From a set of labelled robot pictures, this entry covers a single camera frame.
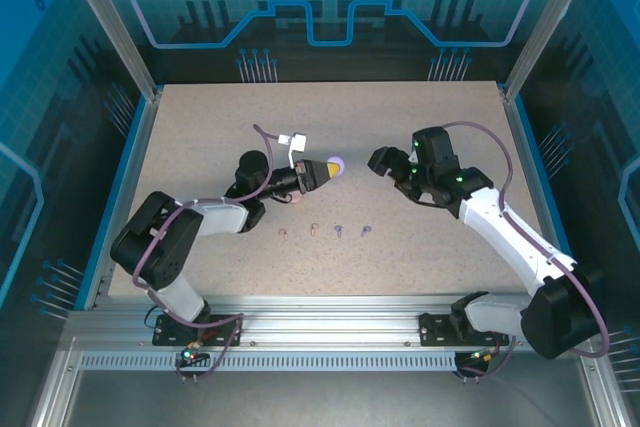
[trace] purple ball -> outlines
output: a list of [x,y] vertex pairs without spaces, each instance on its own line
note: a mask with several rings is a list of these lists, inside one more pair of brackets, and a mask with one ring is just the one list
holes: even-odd
[[340,157],[329,157],[327,159],[327,162],[338,164],[340,166],[340,171],[338,172],[336,177],[340,177],[342,174],[344,174],[344,160],[342,160]]

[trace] small object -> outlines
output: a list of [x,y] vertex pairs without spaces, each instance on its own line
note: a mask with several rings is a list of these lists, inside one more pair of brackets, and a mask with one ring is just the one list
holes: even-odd
[[345,164],[344,160],[342,160],[340,157],[329,157],[327,159],[327,165],[329,167],[329,175],[331,176],[331,178],[340,177],[342,174],[344,174]]

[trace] beige work surface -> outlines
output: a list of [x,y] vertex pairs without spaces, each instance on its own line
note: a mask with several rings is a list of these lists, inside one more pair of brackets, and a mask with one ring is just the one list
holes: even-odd
[[[264,150],[254,123],[307,134],[304,158],[339,155],[346,171],[299,205],[266,201],[247,234],[196,240],[185,272],[207,295],[405,295],[479,289],[523,291],[518,277],[474,231],[445,210],[417,206],[367,167],[378,147],[410,150],[411,134],[454,120],[481,123],[507,144],[515,173],[509,204],[539,230],[522,166],[493,82],[168,85],[151,134],[133,209],[154,190],[181,200],[222,195],[239,157]],[[461,165],[496,186],[506,176],[493,140],[449,129]],[[287,149],[274,145],[276,167]],[[320,225],[310,235],[312,223]],[[334,226],[343,227],[341,239]],[[372,230],[361,238],[363,226]],[[278,231],[285,228],[289,240]],[[111,295],[142,291],[116,269]]]

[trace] aluminum frame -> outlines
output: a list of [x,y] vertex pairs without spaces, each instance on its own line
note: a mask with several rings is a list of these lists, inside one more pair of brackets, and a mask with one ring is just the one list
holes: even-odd
[[540,14],[536,26],[531,32],[518,60],[516,60],[509,78],[505,82],[506,96],[509,101],[514,101],[520,93],[520,89],[529,77],[542,51],[556,30],[556,27],[564,17],[572,0],[549,0]]

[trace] cable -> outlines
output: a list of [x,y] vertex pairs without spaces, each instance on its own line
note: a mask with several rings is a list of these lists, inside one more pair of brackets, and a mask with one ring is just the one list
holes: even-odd
[[[238,335],[238,333],[240,332],[241,327],[242,327],[242,320],[236,320],[236,325],[234,326],[233,331],[231,332],[231,334],[229,335],[229,338],[227,339],[227,343],[224,345],[224,348],[222,349],[222,352],[220,352],[220,355],[218,356],[216,361],[213,364],[211,364],[211,367],[209,367],[209,369],[207,369],[205,372],[203,372],[201,374],[197,374],[197,375],[193,374],[196,378],[203,379],[203,378],[213,374],[213,372],[222,363],[222,360],[224,359],[224,356],[229,351],[229,347],[231,347],[231,343],[233,342],[233,339],[235,338],[235,336]],[[180,377],[182,377],[184,379],[188,379],[188,378],[193,377],[193,376],[190,376],[190,375],[185,375],[180,370],[180,367],[178,367],[178,364],[176,364],[176,374],[178,374]]]
[[150,329],[153,329],[154,326],[153,325],[149,325],[147,324],[147,320],[149,319],[149,316],[151,315],[151,312],[153,312],[154,310],[156,310],[158,308],[157,305],[154,305],[153,307],[151,307],[149,310],[147,310],[146,315],[144,316],[144,320],[142,321],[144,323],[144,325],[146,325],[147,327],[149,327]]
[[610,346],[609,331],[607,329],[606,323],[604,322],[604,319],[602,318],[602,314],[598,310],[598,306],[589,295],[589,292],[587,292],[587,289],[584,288],[584,286],[580,283],[580,281],[576,278],[576,276],[573,275],[573,273],[567,267],[565,267],[562,264],[562,262],[560,262],[553,256],[554,254],[547,251],[547,249],[544,246],[540,245],[540,243],[536,241],[536,239],[531,237],[529,233],[525,231],[511,217],[511,215],[509,215],[509,212],[506,210],[505,195],[507,193],[507,189],[509,188],[509,185],[511,184],[511,180],[513,179],[513,162],[511,161],[511,156],[509,155],[509,151],[507,150],[507,147],[504,145],[504,142],[502,142],[502,140],[500,140],[500,137],[498,137],[496,134],[494,134],[491,130],[486,128],[484,125],[476,124],[475,122],[459,120],[456,122],[449,122],[448,124],[445,124],[442,127],[446,129],[448,127],[457,127],[457,126],[466,126],[466,127],[472,127],[474,129],[481,130],[482,132],[487,134],[489,137],[491,137],[498,144],[498,146],[500,147],[500,150],[502,150],[502,153],[504,154],[505,159],[507,160],[507,178],[504,181],[504,184],[502,185],[498,194],[498,206],[500,207],[500,213],[502,214],[504,219],[507,221],[507,223],[516,232],[518,232],[518,234],[520,234],[521,237],[523,237],[527,242],[529,242],[529,244],[531,244],[532,247],[534,247],[538,252],[540,252],[540,254],[542,254],[547,259],[547,262],[550,262],[553,265],[555,265],[558,269],[560,269],[560,271],[565,275],[565,277],[569,279],[569,281],[573,284],[573,286],[576,288],[576,290],[580,293],[580,295],[584,299],[585,303],[587,304],[587,307],[589,307],[591,314],[596,320],[596,324],[598,324],[598,329],[600,329],[600,335],[602,336],[602,346],[600,347],[600,350],[598,350],[597,352],[587,352],[580,349],[571,349],[571,351],[577,355],[581,355],[583,357],[589,357],[592,359],[607,355],[607,353],[609,352],[609,346]]

